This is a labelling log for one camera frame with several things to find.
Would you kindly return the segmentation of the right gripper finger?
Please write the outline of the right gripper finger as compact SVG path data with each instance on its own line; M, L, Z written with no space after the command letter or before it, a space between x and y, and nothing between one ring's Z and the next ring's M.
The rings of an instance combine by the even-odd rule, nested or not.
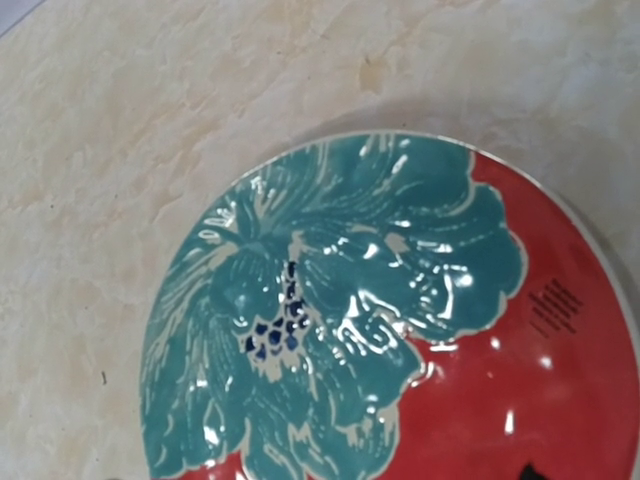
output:
M545 476L532 463L528 463L522 468L518 480L545 480Z

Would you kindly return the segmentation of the red teal floral plate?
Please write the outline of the red teal floral plate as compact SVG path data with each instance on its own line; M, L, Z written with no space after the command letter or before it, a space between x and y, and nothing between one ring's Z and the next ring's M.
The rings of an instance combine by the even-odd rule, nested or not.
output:
M639 475L639 332L577 215L451 139L316 140L218 197L143 343L153 479Z

